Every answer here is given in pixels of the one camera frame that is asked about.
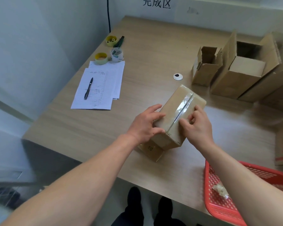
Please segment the red plastic basket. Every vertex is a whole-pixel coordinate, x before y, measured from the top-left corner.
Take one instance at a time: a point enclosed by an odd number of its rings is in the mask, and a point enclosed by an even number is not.
[[[246,162],[240,163],[264,181],[283,191],[282,172]],[[219,177],[215,174],[214,169],[206,161],[204,173],[204,202],[208,212],[220,220],[240,226],[247,226],[232,199],[225,199],[212,189],[219,181]]]

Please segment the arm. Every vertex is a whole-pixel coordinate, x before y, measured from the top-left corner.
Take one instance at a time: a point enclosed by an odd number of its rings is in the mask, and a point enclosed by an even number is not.
[[[181,119],[184,134],[216,171],[249,226],[283,225],[283,191],[265,182],[215,145],[212,126],[199,106]]]
[[[132,150],[165,132],[152,127],[154,120],[165,116],[155,112],[160,107],[139,114],[126,134],[23,203],[1,226],[91,225]]]

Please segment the black cable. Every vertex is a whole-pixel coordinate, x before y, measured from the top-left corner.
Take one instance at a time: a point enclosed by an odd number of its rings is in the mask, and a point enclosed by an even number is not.
[[[109,16],[109,0],[107,0],[107,14],[108,14],[109,33],[110,33],[111,26],[110,26],[110,16]]]

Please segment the black pants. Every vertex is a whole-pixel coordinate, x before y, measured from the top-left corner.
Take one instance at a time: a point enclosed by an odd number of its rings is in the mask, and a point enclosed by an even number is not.
[[[119,215],[111,226],[143,226],[144,214],[142,206],[127,206],[125,211]],[[154,226],[186,226],[182,221],[157,214]]]

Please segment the forearm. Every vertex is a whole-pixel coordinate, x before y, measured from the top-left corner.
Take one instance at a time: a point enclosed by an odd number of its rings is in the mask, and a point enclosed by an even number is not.
[[[283,225],[283,192],[216,145],[198,150],[208,160],[249,226]]]
[[[119,136],[108,148],[21,205],[2,226],[90,225],[135,146],[134,138]]]

